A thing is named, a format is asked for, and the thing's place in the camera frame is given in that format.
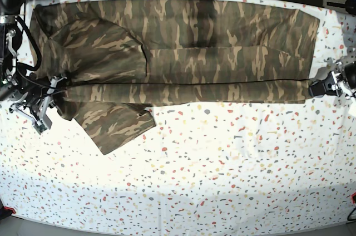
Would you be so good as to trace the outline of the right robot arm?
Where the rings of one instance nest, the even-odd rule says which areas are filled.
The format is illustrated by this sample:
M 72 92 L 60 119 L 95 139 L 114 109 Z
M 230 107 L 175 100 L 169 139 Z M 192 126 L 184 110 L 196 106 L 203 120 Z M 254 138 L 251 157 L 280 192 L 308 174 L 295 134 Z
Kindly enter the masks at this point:
M 52 126 L 46 111 L 54 107 L 54 95 L 64 91 L 58 84 L 66 76 L 36 79 L 34 72 L 42 63 L 42 55 L 21 16 L 25 8 L 26 0 L 1 0 L 1 101 L 10 101 L 9 111 L 29 119 L 36 131 L 42 133 Z M 18 59 L 24 35 L 37 57 L 33 66 Z

